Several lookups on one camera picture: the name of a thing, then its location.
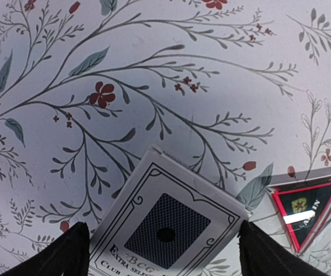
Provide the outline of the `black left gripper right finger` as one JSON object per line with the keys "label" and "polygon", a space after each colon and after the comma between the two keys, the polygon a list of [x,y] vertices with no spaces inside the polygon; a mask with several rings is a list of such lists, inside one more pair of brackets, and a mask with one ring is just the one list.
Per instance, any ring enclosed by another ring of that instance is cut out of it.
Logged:
{"label": "black left gripper right finger", "polygon": [[323,275],[325,273],[288,252],[256,224],[243,221],[238,233],[243,276]]}

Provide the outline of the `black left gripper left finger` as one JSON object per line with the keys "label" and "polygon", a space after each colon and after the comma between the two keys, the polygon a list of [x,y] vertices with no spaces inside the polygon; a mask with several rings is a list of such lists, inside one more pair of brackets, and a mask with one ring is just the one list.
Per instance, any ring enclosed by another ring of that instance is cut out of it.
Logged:
{"label": "black left gripper left finger", "polygon": [[77,222],[47,248],[3,273],[4,276],[87,276],[90,235],[86,223]]}

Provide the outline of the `red black triangular card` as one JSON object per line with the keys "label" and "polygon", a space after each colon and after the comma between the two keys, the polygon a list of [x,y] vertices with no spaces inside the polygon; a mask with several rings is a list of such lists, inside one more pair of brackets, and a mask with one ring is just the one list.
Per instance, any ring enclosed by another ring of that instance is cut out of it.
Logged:
{"label": "red black triangular card", "polygon": [[331,166],[274,175],[267,190],[294,251],[304,253],[331,213]]}

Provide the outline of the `white playing card box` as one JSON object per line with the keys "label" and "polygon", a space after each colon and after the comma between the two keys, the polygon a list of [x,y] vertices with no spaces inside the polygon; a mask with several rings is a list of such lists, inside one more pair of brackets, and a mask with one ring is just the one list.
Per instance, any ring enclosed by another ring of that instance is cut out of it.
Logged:
{"label": "white playing card box", "polygon": [[91,238],[94,275],[202,275],[248,219],[245,206],[148,148]]}

